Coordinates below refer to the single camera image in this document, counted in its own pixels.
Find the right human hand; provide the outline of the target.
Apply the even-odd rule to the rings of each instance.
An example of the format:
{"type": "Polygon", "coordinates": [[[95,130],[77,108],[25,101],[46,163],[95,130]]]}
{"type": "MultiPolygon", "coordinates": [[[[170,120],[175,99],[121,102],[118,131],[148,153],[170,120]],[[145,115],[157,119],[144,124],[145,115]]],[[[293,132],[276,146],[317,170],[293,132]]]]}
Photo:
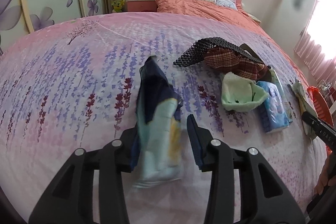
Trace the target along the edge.
{"type": "Polygon", "coordinates": [[[328,178],[327,170],[330,165],[330,158],[332,154],[330,154],[327,159],[325,160],[325,164],[323,166],[323,169],[321,171],[321,174],[319,175],[317,185],[314,188],[314,194],[321,195],[323,192],[323,189],[325,186],[335,186],[336,184],[336,178],[335,176],[333,178],[328,178]]]}

